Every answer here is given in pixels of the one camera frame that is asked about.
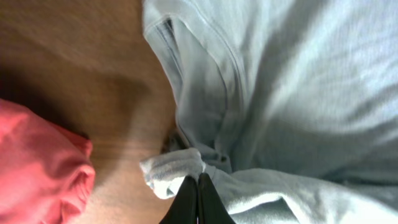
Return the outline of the light grey t-shirt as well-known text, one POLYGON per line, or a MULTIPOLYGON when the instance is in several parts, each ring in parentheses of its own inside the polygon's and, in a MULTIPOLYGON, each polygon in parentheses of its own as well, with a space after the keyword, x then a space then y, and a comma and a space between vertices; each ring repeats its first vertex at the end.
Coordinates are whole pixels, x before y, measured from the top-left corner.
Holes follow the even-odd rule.
POLYGON ((397 222, 397 2, 144 1, 186 148, 142 161, 174 197, 206 172, 236 223, 397 222))

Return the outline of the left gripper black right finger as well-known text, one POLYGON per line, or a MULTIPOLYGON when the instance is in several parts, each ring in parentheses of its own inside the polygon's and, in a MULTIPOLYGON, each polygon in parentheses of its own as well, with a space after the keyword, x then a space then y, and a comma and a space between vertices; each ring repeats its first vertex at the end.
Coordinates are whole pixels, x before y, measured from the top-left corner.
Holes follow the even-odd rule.
POLYGON ((235 224, 207 173, 200 174, 198 178, 198 223, 235 224))

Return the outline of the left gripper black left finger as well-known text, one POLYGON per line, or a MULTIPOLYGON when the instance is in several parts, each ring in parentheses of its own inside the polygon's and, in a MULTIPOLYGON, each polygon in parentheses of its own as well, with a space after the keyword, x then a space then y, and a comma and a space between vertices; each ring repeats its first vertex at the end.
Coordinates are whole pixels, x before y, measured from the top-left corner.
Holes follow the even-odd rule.
POLYGON ((160 224, 197 224, 197 182, 186 176, 160 224))

